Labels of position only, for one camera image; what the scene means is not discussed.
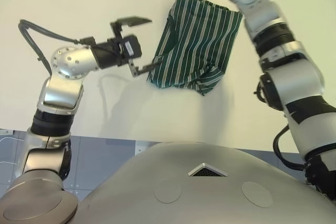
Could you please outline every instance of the gray floor tile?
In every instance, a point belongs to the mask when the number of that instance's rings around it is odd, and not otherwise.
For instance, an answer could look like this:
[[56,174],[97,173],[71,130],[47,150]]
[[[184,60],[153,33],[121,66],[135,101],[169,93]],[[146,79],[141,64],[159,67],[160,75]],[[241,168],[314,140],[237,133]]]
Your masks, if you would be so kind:
[[134,156],[135,141],[81,137],[75,189],[92,190]]
[[77,198],[82,201],[92,190],[75,190],[75,195]]
[[[293,163],[303,164],[303,160],[300,154],[297,153],[283,153],[282,156]],[[296,178],[299,181],[305,182],[306,177],[304,176],[304,172],[293,170],[285,166],[281,161],[279,161],[279,169],[289,174],[290,176]]]
[[66,180],[63,181],[64,188],[74,188],[75,187],[75,178],[76,178],[76,171],[77,171],[77,159],[78,159],[78,152],[79,152],[79,136],[71,136],[71,167],[70,167],[70,174]]
[[[11,162],[15,161],[15,152],[18,144],[18,140],[7,138],[16,138],[18,134],[13,134],[9,136],[0,136],[0,162]],[[14,165],[7,163],[0,163],[0,184],[10,184],[12,182]]]
[[5,192],[7,191],[9,185],[0,185],[0,198],[4,196]]
[[246,152],[252,156],[255,156],[272,166],[279,167],[278,158],[274,154],[274,152],[255,151],[255,150],[241,150],[241,151]]

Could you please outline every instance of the black tape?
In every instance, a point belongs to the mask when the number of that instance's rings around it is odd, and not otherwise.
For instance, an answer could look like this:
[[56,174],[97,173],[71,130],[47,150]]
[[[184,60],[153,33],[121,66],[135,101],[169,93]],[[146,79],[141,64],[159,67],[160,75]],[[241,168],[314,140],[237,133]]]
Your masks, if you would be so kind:
[[269,26],[253,39],[259,57],[277,46],[292,41],[295,41],[295,38],[286,23]]
[[31,132],[41,136],[64,136],[70,133],[74,115],[56,115],[37,110]]
[[286,107],[298,124],[315,115],[336,112],[336,108],[328,104],[320,95],[288,103]]

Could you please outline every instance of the white tabletop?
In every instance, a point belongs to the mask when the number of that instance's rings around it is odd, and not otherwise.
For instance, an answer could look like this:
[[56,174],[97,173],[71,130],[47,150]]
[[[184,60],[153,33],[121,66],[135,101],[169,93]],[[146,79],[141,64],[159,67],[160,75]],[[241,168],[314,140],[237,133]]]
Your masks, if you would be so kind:
[[[0,0],[0,127],[26,130],[32,122],[47,71],[24,41],[17,24],[27,19],[72,38],[112,37],[109,22],[138,15],[152,24],[125,29],[137,35],[150,63],[175,0]],[[209,0],[236,9],[228,0]],[[296,38],[303,41],[324,73],[326,100],[336,105],[336,0],[274,0]],[[35,32],[46,57],[69,45]],[[261,71],[258,56],[242,23],[227,72],[206,97],[195,91],[158,90],[146,76],[132,78],[127,66],[91,73],[72,127],[73,135],[145,141],[198,141],[255,150],[271,150],[274,136],[286,125],[281,112],[253,95]],[[296,152],[289,134],[281,149]]]

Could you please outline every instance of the floor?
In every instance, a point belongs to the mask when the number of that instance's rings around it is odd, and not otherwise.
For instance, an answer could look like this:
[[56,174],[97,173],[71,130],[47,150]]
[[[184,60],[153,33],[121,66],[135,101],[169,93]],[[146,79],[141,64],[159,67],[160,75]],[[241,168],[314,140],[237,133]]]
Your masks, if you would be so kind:
[[[14,180],[15,163],[23,146],[25,132],[15,131],[13,135],[0,135],[0,197]],[[66,190],[83,200],[94,188],[110,177],[122,164],[151,145],[148,142],[136,142],[93,137],[71,137],[71,171],[64,181]],[[242,150],[274,165],[294,178],[305,181],[302,172],[285,167],[273,152]],[[299,154],[284,153],[284,157],[302,163]]]

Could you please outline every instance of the white stripe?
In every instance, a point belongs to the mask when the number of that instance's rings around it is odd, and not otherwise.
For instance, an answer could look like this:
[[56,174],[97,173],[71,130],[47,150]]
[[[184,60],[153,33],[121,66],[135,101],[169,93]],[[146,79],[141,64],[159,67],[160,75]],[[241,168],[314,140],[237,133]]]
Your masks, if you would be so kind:
[[223,77],[223,75],[221,75],[221,76],[219,76],[219,77],[217,77],[217,78],[215,78],[215,79],[213,79],[211,81],[203,82],[203,85],[210,85],[210,84],[212,84],[212,83],[214,83],[216,81],[219,81],[222,77]]
[[[203,14],[204,7],[205,7],[205,5],[203,5],[203,7],[202,7],[201,16],[202,16],[202,14]],[[196,34],[197,34],[198,30],[200,29],[199,24],[200,24],[201,21],[202,21],[202,18],[199,19],[198,26],[197,26],[197,30],[196,30]],[[206,25],[206,22],[204,22],[204,24],[203,24],[201,34],[204,34],[204,25]],[[193,42],[191,43],[191,45],[195,42],[196,37],[197,37],[197,36],[194,37]],[[194,68],[194,66],[195,66],[195,60],[194,60],[194,58],[195,58],[195,57],[194,57],[194,54],[195,54],[195,53],[194,53],[194,51],[195,51],[195,49],[197,49],[197,46],[199,45],[199,43],[200,43],[200,41],[202,40],[202,38],[203,38],[203,36],[200,38],[200,40],[197,42],[196,46],[194,47],[193,54],[192,54],[192,62],[191,62],[191,66],[190,66],[190,71],[192,71],[193,68]],[[186,53],[186,56],[187,56],[186,63],[187,63],[187,64],[186,64],[185,67],[184,67],[184,73],[183,73],[182,76],[185,76],[185,73],[186,73],[186,70],[187,70],[190,49],[191,49],[191,47],[189,48],[188,52]],[[185,83],[185,85],[184,85],[185,87],[188,85],[188,81],[191,81],[191,73],[190,73],[190,72],[189,72],[188,80],[186,81],[186,83]]]
[[[188,3],[189,3],[189,0],[187,0],[187,2],[186,2],[186,4],[185,4],[185,6],[184,6],[184,8],[186,8],[187,7],[187,5],[188,5]],[[182,33],[182,35],[179,37],[179,42],[180,42],[180,40],[184,37],[184,33],[186,33],[187,32],[187,29],[183,29],[183,33]],[[177,48],[177,52],[179,52],[179,50],[180,50],[180,47],[181,47],[181,42],[179,43],[179,46],[178,46],[178,48]],[[178,57],[175,57],[175,59],[174,59],[174,62],[173,62],[173,68],[172,69],[175,69],[175,64],[176,64],[176,60],[177,60],[177,58]],[[170,75],[170,78],[169,78],[169,83],[171,83],[172,82],[172,78],[173,78],[173,75],[171,74]]]
[[[198,8],[199,8],[199,7],[200,7],[200,2],[197,1],[197,3],[196,3],[195,13],[198,12]],[[191,26],[190,26],[190,28],[189,28],[189,32],[188,32],[188,35],[187,35],[187,38],[186,38],[186,41],[185,41],[185,42],[189,42],[189,40],[190,40],[191,33],[192,33],[192,31],[193,31],[193,29],[194,29],[194,26],[195,26],[195,23],[196,23],[196,18],[197,18],[197,16],[194,16],[194,17],[193,17],[192,24],[191,24]],[[183,58],[184,58],[184,56],[185,56],[185,50],[186,50],[186,46],[187,46],[187,44],[188,44],[188,43],[184,43],[184,46],[183,46],[183,48],[182,48],[181,57],[180,57],[180,60],[178,61],[179,63],[178,63],[178,68],[177,68],[177,74],[176,74],[176,78],[175,78],[175,83],[178,82],[178,78],[179,78],[179,76],[180,76],[180,74],[181,74],[181,67],[182,67]]]
[[234,13],[233,13],[233,12],[230,12],[230,21],[229,21],[228,27],[227,27],[227,29],[226,29],[226,33],[225,33],[225,35],[222,37],[222,41],[221,41],[220,44],[219,44],[219,49],[218,49],[217,58],[216,58],[216,63],[215,63],[216,66],[218,66],[218,64],[219,64],[219,60],[220,60],[220,58],[221,58],[220,56],[221,56],[221,54],[222,54],[222,50],[223,50],[223,46],[224,46],[224,42],[225,42],[226,36],[227,36],[228,33],[231,31],[233,17],[234,17]]
[[[176,21],[178,21],[178,16],[180,14],[180,10],[181,10],[181,3],[184,2],[183,0],[180,1],[180,4],[178,6],[178,10],[177,10],[177,18],[176,18]],[[167,78],[167,73],[168,73],[168,68],[170,66],[170,61],[172,60],[172,57],[173,57],[173,52],[174,50],[171,50],[168,54],[168,58],[167,58],[167,61],[166,61],[166,66],[165,66],[165,69],[164,69],[164,73],[163,73],[163,77],[162,77],[162,87],[165,88],[166,86],[166,78]]]
[[[209,28],[209,33],[208,33],[208,36],[206,37],[206,40],[209,39],[209,35],[210,35],[210,33],[212,33],[212,23],[213,23],[213,21],[214,21],[214,16],[215,16],[215,10],[213,11],[213,14],[212,14],[211,23],[210,23],[210,28]],[[202,52],[204,45],[205,45],[205,44],[203,44],[202,47],[200,48],[200,52]],[[201,64],[201,61],[199,60],[199,61],[198,61],[198,67],[197,67],[197,69],[200,69],[200,64]]]
[[[219,29],[219,24],[221,22],[220,20],[221,20],[221,17],[222,17],[222,13],[223,13],[222,10],[220,10],[219,11],[219,15],[217,17],[217,23],[216,23],[214,34],[218,33],[218,29]],[[210,51],[210,47],[212,46],[212,44],[214,43],[215,40],[216,40],[216,36],[213,37],[213,39],[210,41],[209,45],[207,46],[206,51],[205,51],[205,57],[208,57],[208,54],[209,54],[209,51]]]
[[210,7],[207,6],[206,15],[205,15],[205,22],[204,22],[203,27],[202,27],[201,37],[198,39],[198,43],[196,44],[196,46],[195,46],[195,48],[193,50],[193,58],[192,58],[191,69],[194,69],[194,67],[195,67],[196,51],[197,51],[199,45],[201,44],[201,42],[203,41],[204,33],[205,33],[205,30],[206,30],[206,27],[207,27],[207,21],[208,21],[208,18],[209,18],[209,13],[210,13]]
[[[236,28],[237,28],[237,26],[239,26],[240,21],[241,21],[241,19],[237,18],[237,22],[236,22],[235,28],[234,28],[234,30],[231,32],[230,37],[229,37],[229,42],[227,43],[227,46],[226,46],[225,57],[229,57],[229,56],[230,56],[230,55],[227,56],[226,54],[227,54],[227,51],[228,51],[228,48],[229,48],[229,44],[230,44],[230,41],[231,41],[231,36],[232,36],[232,33],[233,33],[234,31],[236,31]],[[236,39],[237,34],[238,34],[238,31],[235,32],[235,38],[234,38],[234,40]],[[220,69],[223,69],[224,62],[225,62],[225,60],[223,60],[223,63],[222,63],[222,66],[221,66]]]

